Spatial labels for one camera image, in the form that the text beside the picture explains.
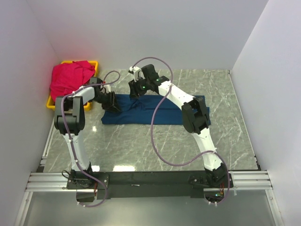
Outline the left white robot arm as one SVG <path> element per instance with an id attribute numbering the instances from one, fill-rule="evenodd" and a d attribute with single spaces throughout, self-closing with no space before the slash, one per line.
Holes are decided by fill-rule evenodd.
<path id="1" fill-rule="evenodd" d="M 84 105 L 89 101 L 100 103 L 104 110 L 119 112 L 112 82 L 93 77 L 89 84 L 81 85 L 76 91 L 56 98 L 54 126 L 64 137 L 71 157 L 68 179 L 77 182 L 83 189 L 93 186 L 94 176 L 87 156 L 82 131 L 86 124 Z"/>

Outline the blue t shirt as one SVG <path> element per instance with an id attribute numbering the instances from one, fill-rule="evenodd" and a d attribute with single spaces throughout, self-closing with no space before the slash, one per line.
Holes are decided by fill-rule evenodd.
<path id="1" fill-rule="evenodd" d="M 129 95 L 117 94 L 117 103 L 121 111 L 106 111 L 101 121 L 104 125 L 144 124 L 150 125 L 153 112 L 163 98 L 158 95 L 144 95 L 131 99 Z M 182 113 L 170 100 L 165 99 L 156 112 L 155 125 L 182 125 Z"/>

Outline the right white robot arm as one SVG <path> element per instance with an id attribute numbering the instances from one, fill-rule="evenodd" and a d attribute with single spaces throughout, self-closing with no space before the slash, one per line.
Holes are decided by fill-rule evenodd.
<path id="1" fill-rule="evenodd" d="M 212 188 L 220 187 L 222 184 L 229 186 L 229 170 L 217 153 L 211 138 L 209 129 L 211 122 L 204 99 L 187 94 L 174 85 L 172 79 L 159 76 L 154 65 L 142 68 L 131 66 L 128 72 L 134 76 L 128 83 L 131 97 L 141 97 L 151 90 L 162 96 L 160 104 L 168 99 L 181 110 L 182 124 L 198 145 L 200 151 L 198 157 L 203 158 L 207 184 Z"/>

